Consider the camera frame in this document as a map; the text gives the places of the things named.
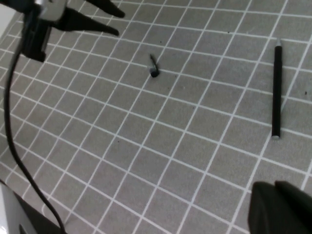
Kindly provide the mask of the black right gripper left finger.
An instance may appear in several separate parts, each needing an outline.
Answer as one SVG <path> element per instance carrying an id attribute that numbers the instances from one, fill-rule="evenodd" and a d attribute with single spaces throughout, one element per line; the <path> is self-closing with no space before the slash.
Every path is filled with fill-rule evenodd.
<path id="1" fill-rule="evenodd" d="M 252 186 L 248 212 L 248 226 L 252 234 L 306 234 L 282 194 L 274 185 L 258 181 Z"/>

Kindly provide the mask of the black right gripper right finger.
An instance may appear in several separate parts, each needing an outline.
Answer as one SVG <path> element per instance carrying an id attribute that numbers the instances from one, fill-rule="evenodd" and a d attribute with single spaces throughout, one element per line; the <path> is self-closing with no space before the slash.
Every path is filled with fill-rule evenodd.
<path id="1" fill-rule="evenodd" d="M 312 233 L 312 197 L 287 181 L 276 181 L 275 187 L 282 194 L 294 217 Z"/>

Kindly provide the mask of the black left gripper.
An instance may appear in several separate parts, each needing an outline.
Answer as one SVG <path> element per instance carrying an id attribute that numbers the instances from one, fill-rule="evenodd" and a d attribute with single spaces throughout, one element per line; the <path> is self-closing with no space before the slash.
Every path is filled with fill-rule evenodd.
<path id="1" fill-rule="evenodd" d="M 4 0 L 4 6 L 17 12 L 30 12 L 34 5 L 34 0 Z M 72 8 L 65 9 L 63 16 L 58 21 L 58 30 L 65 32 L 93 31 L 119 36 L 117 29 L 93 20 Z"/>

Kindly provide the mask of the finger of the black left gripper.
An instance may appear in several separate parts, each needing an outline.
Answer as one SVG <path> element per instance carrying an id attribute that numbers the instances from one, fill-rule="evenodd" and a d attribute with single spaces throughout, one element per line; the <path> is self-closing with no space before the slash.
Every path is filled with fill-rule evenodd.
<path id="1" fill-rule="evenodd" d="M 116 5 L 114 5 L 110 0 L 88 0 L 88 2 L 109 15 L 118 18 L 125 17 L 125 13 L 121 11 Z"/>

